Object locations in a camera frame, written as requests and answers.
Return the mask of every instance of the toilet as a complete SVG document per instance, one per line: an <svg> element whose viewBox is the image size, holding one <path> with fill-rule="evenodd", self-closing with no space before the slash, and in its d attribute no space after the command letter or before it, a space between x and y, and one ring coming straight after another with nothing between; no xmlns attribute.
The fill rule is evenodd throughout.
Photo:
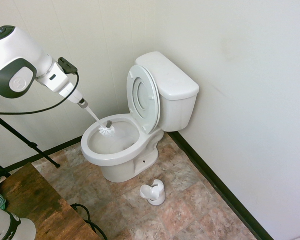
<svg viewBox="0 0 300 240"><path fill-rule="evenodd" d="M198 84L160 52L137 58L127 77L130 113L101 120L113 122L112 137L99 133L98 122L89 127L81 140L83 156L110 182L134 178L157 161L164 131L188 126L198 93Z"/></svg>

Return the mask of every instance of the black baseboard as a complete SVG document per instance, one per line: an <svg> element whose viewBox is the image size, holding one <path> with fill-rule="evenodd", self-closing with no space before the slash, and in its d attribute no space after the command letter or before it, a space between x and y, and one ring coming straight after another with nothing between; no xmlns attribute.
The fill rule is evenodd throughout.
<svg viewBox="0 0 300 240"><path fill-rule="evenodd" d="M196 151L187 143L179 132L168 132L170 137L189 157L195 167L210 182L218 194L225 200L229 207L247 226L258 240L274 240L269 233L260 225L260 223L251 215L245 206L236 198L230 189L221 181L215 172L206 164L206 162L196 153Z"/></svg>
<svg viewBox="0 0 300 240"><path fill-rule="evenodd" d="M63 143L63 144L61 144L59 146L56 146L56 147L53 147L53 148L51 148L51 149L49 149L47 151L44 151L44 153L47 154L48 156L51 155L51 154L55 154L56 152L59 152L59 151L61 151L63 149L66 149L66 148L68 148L68 147L70 147L70 146L72 146L74 144L80 143L81 142L81 138L82 138L82 136L77 137L77 138L75 138L73 140L70 140L68 142L65 142L65 143ZM8 167L5 168L5 170L8 171L8 172L11 172L13 170L16 170L18 168L23 167L27 163L33 163L33 162L38 161L38 160L40 160L42 158L44 158L42 155L37 154L37 155L29 157L29 158L27 158L25 160L17 162L15 164L11 165L11 166L8 166Z"/></svg>

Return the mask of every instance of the tile floor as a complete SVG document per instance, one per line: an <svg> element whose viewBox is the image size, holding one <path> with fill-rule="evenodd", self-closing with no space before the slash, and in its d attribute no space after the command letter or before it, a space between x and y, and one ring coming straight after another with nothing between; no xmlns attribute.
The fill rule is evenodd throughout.
<svg viewBox="0 0 300 240"><path fill-rule="evenodd" d="M107 181L100 167L85 160L80 144L33 165L67 200L82 204L109 240L255 240L186 154L165 133L157 162L123 183ZM152 206L139 196L154 179L165 185L166 200ZM87 219L82 210L78 213Z"/></svg>

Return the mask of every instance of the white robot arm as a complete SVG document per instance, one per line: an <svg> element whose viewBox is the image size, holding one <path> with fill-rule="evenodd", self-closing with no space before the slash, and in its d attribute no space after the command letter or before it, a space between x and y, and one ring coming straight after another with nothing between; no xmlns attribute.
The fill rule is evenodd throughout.
<svg viewBox="0 0 300 240"><path fill-rule="evenodd" d="M26 32L14 26L0 27L0 96L19 98L34 80L64 98L74 89L58 63ZM78 90L68 100L81 107L86 104Z"/></svg>

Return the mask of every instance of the toilet base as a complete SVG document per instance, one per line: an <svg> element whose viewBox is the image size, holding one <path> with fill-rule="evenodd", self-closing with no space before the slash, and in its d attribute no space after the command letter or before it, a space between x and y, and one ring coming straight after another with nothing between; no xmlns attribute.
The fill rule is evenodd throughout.
<svg viewBox="0 0 300 240"><path fill-rule="evenodd" d="M115 166L101 166L105 179L113 183L123 183L133 179L144 170L154 165L158 159L158 142L164 137L164 131L159 131L150 140L147 147L134 159Z"/></svg>

